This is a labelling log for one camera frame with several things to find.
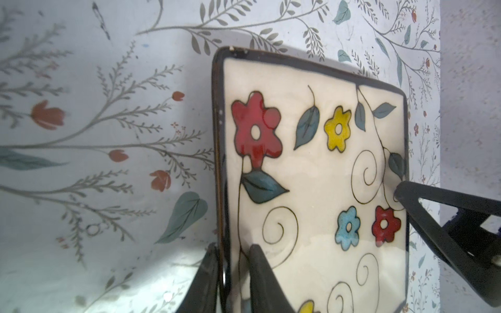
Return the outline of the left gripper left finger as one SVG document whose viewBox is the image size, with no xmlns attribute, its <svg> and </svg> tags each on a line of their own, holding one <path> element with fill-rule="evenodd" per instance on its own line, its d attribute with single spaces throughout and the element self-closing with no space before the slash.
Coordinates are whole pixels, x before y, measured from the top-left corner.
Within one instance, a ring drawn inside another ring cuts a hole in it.
<svg viewBox="0 0 501 313">
<path fill-rule="evenodd" d="M 208 246 L 192 284 L 176 312 L 216 312 L 218 284 L 219 251 L 217 245 L 212 243 Z"/>
</svg>

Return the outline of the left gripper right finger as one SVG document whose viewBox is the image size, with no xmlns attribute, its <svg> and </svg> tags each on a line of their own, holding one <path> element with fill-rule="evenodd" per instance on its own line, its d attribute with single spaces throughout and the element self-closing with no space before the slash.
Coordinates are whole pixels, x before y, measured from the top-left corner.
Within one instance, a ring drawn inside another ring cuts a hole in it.
<svg viewBox="0 0 501 313">
<path fill-rule="evenodd" d="M 249 272 L 253 313 L 294 312 L 259 245 L 250 247 Z"/>
</svg>

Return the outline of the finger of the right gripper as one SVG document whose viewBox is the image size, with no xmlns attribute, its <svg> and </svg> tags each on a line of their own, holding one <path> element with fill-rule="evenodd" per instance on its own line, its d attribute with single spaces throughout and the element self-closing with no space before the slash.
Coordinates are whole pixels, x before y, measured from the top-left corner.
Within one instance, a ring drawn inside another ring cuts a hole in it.
<svg viewBox="0 0 501 313">
<path fill-rule="evenodd" d="M 500 202 L 411 181 L 398 184 L 395 198 L 434 254 L 488 305 L 499 307 L 500 236 L 481 225 L 491 216 L 500 216 Z M 457 214 L 441 226 L 428 214 L 420 200 L 455 207 Z"/>
</svg>

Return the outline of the floral patterned square plate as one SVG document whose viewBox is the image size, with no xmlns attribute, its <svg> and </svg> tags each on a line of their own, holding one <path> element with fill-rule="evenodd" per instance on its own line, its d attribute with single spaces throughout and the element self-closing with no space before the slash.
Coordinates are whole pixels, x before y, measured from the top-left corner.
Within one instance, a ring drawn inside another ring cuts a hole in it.
<svg viewBox="0 0 501 313">
<path fill-rule="evenodd" d="M 294 312 L 407 300 L 407 98 L 304 59 L 220 48 L 212 65 L 221 302 L 252 312 L 258 245 Z"/>
</svg>

